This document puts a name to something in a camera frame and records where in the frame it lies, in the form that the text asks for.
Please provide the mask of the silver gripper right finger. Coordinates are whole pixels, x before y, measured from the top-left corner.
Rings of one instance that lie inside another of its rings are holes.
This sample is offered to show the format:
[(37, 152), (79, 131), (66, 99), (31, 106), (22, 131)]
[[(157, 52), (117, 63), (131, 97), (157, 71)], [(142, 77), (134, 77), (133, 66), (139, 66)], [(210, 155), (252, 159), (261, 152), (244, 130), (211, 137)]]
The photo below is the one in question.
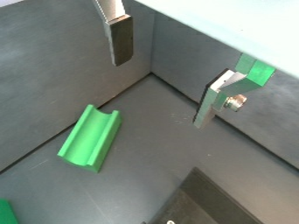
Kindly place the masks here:
[(236, 70), (226, 69), (206, 86), (194, 125), (202, 129), (224, 109), (238, 112), (248, 101), (244, 94), (262, 88), (276, 71), (268, 63), (242, 53)]

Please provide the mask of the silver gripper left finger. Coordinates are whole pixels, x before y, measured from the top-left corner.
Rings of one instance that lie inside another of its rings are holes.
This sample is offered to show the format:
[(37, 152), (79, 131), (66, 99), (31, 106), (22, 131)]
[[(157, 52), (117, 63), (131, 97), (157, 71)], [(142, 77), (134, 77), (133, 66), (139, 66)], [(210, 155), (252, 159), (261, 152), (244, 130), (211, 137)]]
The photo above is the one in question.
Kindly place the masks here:
[(93, 0), (102, 17), (113, 64), (119, 67), (134, 56), (134, 18), (122, 0)]

